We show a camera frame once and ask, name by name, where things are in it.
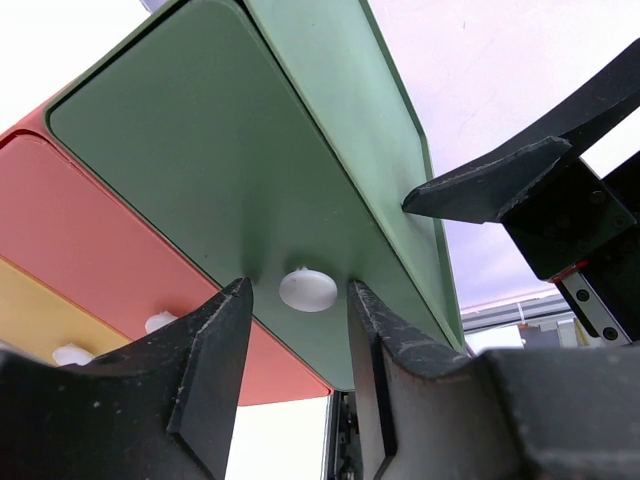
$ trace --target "yellow panel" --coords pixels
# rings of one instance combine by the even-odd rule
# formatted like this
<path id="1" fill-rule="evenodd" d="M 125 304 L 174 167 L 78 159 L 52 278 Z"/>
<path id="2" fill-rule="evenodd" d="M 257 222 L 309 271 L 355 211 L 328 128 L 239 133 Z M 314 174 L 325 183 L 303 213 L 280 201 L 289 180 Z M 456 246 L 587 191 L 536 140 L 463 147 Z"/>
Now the yellow panel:
<path id="1" fill-rule="evenodd" d="M 53 363 L 53 351 L 68 343 L 94 355 L 129 343 L 1 257 L 0 339 L 49 363 Z"/>

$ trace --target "white knob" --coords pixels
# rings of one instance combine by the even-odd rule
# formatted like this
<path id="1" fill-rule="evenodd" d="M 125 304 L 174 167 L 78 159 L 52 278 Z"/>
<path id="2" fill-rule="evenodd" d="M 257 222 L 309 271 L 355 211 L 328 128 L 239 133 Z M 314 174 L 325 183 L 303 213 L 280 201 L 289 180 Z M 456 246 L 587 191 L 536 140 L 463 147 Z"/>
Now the white knob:
<path id="1" fill-rule="evenodd" d="M 177 318 L 178 317 L 176 317 L 172 313 L 164 311 L 158 313 L 157 315 L 152 315 L 151 317 L 149 317 L 147 322 L 144 324 L 144 329 L 147 331 L 147 333 L 155 332 L 159 328 L 162 328 L 165 325 L 169 325 Z"/>
<path id="2" fill-rule="evenodd" d="M 94 359 L 94 355 L 73 343 L 69 343 L 64 347 L 56 348 L 53 351 L 53 359 L 59 366 L 71 365 L 74 363 L 77 363 L 78 365 L 86 365 Z"/>
<path id="3" fill-rule="evenodd" d="M 300 268 L 280 282 L 280 298 L 301 312 L 321 312 L 336 303 L 338 286 L 329 275 Z"/>

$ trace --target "green panel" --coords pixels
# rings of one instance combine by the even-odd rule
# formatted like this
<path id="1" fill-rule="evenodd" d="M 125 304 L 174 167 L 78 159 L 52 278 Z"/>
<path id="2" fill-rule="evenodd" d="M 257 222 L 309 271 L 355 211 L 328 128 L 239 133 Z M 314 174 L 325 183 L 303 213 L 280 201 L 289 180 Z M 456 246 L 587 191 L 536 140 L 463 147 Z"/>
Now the green panel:
<path id="1" fill-rule="evenodd" d="M 429 173 L 431 167 L 424 133 L 368 6 L 358 0 L 245 3 L 434 316 L 452 341 L 455 334 L 461 340 L 446 243 L 437 245 L 439 221 L 398 208 L 427 181 L 425 163 Z"/>
<path id="2" fill-rule="evenodd" d="M 353 388 L 349 278 L 445 341 L 244 10 L 181 4 L 63 94 L 52 133 L 217 283 L 250 276 L 256 317 L 335 388 Z M 280 301 L 299 266 L 336 279 L 334 307 L 304 314 Z"/>

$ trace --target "green cabinet side panel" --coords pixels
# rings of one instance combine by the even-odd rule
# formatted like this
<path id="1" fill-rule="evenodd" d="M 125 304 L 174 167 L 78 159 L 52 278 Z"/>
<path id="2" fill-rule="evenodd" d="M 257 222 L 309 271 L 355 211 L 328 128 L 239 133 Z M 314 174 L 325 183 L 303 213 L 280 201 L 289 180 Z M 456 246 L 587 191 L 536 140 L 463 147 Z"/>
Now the green cabinet side panel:
<path id="1" fill-rule="evenodd" d="M 172 2 L 47 112 L 52 134 L 206 275 L 218 284 L 250 276 L 256 318 L 334 388 L 350 390 L 350 278 L 459 344 L 316 121 L 231 0 Z M 282 303 L 280 280 L 300 266 L 333 276 L 336 305 L 304 314 Z"/>
<path id="2" fill-rule="evenodd" d="M 427 181 L 425 163 L 432 175 L 424 133 L 368 5 L 245 3 L 443 331 L 452 342 L 462 341 L 446 244 L 437 243 L 439 221 L 399 208 Z"/>

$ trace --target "red panel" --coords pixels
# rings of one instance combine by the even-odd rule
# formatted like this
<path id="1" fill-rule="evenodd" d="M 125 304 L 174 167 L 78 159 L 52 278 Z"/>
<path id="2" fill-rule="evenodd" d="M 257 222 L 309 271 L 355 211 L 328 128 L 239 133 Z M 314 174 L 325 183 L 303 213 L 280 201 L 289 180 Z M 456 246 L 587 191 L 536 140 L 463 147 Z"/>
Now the red panel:
<path id="1" fill-rule="evenodd" d="M 54 146 L 40 117 L 0 138 L 0 255 L 132 339 L 149 316 L 212 296 L 213 284 Z M 241 405 L 329 393 L 254 323 Z"/>

